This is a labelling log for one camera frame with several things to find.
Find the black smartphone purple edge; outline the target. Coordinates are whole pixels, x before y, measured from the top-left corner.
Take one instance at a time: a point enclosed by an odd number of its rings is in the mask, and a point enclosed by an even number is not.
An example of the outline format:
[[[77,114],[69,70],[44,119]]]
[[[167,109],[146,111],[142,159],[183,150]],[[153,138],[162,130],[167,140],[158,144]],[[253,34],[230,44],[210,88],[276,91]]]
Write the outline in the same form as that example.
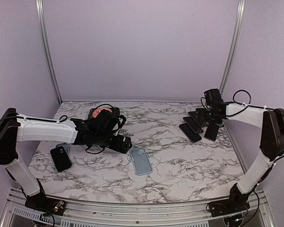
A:
[[[205,120],[201,113],[190,111],[188,112],[188,115],[193,118],[200,125],[200,127],[205,127],[208,125],[208,122]]]

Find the light blue phone case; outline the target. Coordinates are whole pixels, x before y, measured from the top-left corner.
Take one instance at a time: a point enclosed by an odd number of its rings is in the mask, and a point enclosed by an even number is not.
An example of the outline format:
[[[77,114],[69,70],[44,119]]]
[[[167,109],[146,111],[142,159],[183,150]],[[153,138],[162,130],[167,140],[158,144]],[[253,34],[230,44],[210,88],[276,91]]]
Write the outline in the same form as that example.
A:
[[[145,148],[130,149],[130,156],[137,176],[148,175],[153,172],[153,168]]]

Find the black phone case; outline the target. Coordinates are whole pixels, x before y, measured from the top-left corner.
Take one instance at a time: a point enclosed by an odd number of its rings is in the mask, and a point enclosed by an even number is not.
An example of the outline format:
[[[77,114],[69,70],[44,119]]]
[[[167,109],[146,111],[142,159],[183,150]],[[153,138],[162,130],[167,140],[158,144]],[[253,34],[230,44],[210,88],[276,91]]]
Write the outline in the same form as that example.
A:
[[[50,154],[55,168],[59,173],[65,172],[72,168],[73,163],[64,147],[59,146],[53,148],[50,150]]]

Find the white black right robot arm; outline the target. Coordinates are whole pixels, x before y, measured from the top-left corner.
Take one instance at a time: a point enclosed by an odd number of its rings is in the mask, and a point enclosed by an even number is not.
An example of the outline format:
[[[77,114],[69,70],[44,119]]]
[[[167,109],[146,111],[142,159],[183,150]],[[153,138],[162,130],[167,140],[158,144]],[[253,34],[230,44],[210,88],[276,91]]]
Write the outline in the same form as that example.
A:
[[[230,189],[229,198],[212,203],[213,210],[224,207],[235,212],[268,177],[276,162],[284,158],[284,109],[256,106],[251,100],[249,98],[247,103],[235,99],[226,102],[219,89],[212,88],[204,92],[201,98],[203,107],[196,110],[197,118],[207,125],[206,139],[215,141],[223,122],[229,121],[245,127],[241,135],[251,139],[246,147],[257,151],[244,176]]]

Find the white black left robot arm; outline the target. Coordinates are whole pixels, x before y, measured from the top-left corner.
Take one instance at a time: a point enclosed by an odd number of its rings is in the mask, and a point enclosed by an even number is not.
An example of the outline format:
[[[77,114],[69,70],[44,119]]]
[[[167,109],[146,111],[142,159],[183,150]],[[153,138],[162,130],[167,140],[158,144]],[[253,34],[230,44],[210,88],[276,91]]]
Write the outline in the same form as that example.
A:
[[[39,210],[47,210],[52,201],[17,153],[17,144],[60,142],[84,145],[87,150],[96,145],[102,151],[108,148],[126,154],[132,148],[131,138],[118,133],[125,122],[125,116],[115,115],[109,110],[101,110],[96,117],[86,120],[65,115],[56,120],[19,114],[15,108],[9,108],[0,118],[0,165],[21,186],[27,202]]]

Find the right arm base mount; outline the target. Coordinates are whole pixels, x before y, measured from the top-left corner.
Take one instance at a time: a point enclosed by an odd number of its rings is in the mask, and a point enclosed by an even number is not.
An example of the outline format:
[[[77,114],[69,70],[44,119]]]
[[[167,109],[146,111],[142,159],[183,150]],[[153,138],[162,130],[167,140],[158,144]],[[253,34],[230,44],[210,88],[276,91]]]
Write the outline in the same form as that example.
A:
[[[218,217],[248,210],[249,208],[250,204],[248,202],[233,205],[229,200],[220,200],[208,203],[205,209],[211,213],[212,217]]]

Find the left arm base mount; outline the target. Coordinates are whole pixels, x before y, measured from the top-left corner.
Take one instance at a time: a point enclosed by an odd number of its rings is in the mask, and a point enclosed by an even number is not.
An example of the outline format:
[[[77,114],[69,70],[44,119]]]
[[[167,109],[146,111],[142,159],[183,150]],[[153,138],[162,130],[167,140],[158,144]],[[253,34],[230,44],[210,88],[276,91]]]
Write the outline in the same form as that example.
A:
[[[66,208],[66,201],[47,198],[45,201],[31,202],[26,200],[25,206],[38,211],[62,216]]]

